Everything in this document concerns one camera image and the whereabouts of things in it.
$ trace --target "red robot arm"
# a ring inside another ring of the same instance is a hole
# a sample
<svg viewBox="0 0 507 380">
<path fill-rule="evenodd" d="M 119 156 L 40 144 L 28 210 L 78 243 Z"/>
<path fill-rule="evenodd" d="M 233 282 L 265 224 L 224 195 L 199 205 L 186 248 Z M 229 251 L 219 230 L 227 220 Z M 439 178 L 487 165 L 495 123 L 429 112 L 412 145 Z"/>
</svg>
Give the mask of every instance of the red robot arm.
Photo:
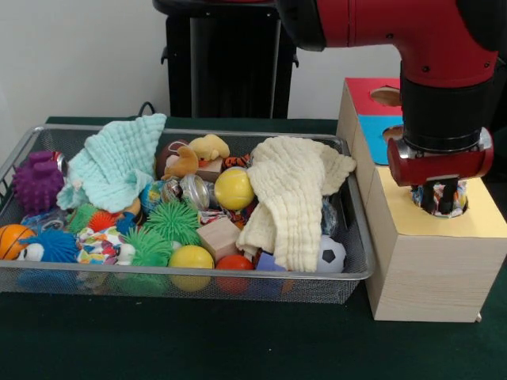
<svg viewBox="0 0 507 380">
<path fill-rule="evenodd" d="M 399 50 L 404 136 L 388 153 L 399 185 L 487 172 L 493 147 L 482 128 L 505 0 L 278 0 L 278 9 L 302 48 Z"/>
</svg>

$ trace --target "purple spiky ball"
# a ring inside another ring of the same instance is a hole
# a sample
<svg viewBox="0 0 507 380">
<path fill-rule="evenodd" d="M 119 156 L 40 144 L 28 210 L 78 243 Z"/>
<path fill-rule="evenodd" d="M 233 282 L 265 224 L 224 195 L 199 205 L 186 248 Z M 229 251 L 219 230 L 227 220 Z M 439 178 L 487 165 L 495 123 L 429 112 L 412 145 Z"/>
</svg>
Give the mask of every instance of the purple spiky ball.
<svg viewBox="0 0 507 380">
<path fill-rule="evenodd" d="M 63 174 L 52 156 L 49 151 L 31 153 L 13 176 L 14 196 L 28 215 L 38 215 L 56 205 L 56 195 L 63 187 Z"/>
</svg>

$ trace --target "red box face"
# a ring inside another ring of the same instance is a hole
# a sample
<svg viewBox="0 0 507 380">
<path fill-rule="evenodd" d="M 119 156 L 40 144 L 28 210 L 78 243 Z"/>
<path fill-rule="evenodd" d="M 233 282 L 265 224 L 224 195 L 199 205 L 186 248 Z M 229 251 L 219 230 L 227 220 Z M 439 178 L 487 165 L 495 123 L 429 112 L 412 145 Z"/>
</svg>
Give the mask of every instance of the red box face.
<svg viewBox="0 0 507 380">
<path fill-rule="evenodd" d="M 383 87 L 399 89 L 398 78 L 346 78 L 356 113 L 360 116 L 401 116 L 401 106 L 381 104 L 372 94 Z"/>
</svg>

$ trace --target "metal mesh basket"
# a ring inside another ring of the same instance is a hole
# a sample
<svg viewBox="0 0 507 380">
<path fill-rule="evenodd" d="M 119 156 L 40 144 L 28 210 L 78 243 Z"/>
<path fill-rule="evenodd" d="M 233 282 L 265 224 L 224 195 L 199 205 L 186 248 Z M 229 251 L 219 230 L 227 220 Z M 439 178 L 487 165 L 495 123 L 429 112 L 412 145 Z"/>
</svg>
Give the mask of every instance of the metal mesh basket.
<svg viewBox="0 0 507 380">
<path fill-rule="evenodd" d="M 71 159 L 82 149 L 86 138 L 99 130 L 99 127 L 44 125 L 27 133 L 0 168 L 0 226 L 20 222 L 23 217 L 23 210 L 10 191 L 14 167 L 18 167 L 30 152 L 38 150 L 57 150 Z M 176 139 L 190 141 L 206 133 L 210 131 L 167 129 L 162 134 L 159 148 Z M 234 156 L 249 153 L 258 143 L 274 136 L 246 132 L 212 133 L 229 144 Z M 297 136 L 320 141 L 349 154 L 346 143 L 333 136 Z M 347 251 L 343 273 L 236 272 L 0 260 L 0 292 L 343 303 L 359 281 L 368 278 L 374 268 L 372 244 L 354 175 L 343 184 L 339 193 L 331 197 L 331 203 L 337 208 L 339 219 L 339 228 L 333 238 Z"/>
</svg>

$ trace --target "yellow ball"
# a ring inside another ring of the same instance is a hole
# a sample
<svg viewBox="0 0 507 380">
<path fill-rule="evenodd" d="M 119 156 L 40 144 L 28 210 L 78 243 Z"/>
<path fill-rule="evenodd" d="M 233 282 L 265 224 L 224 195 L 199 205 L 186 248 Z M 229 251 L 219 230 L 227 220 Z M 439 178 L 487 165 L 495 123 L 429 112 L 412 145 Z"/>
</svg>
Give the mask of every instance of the yellow ball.
<svg viewBox="0 0 507 380">
<path fill-rule="evenodd" d="M 177 249 L 171 259 L 169 266 L 173 268 L 203 268 L 213 269 L 213 257 L 209 252 L 197 245 L 186 245 Z M 194 292 L 204 289 L 211 278 L 203 275 L 172 275 L 171 282 L 183 291 Z"/>
<path fill-rule="evenodd" d="M 243 168 L 230 168 L 219 175 L 215 183 L 215 196 L 227 210 L 242 210 L 255 198 L 250 179 Z"/>
</svg>

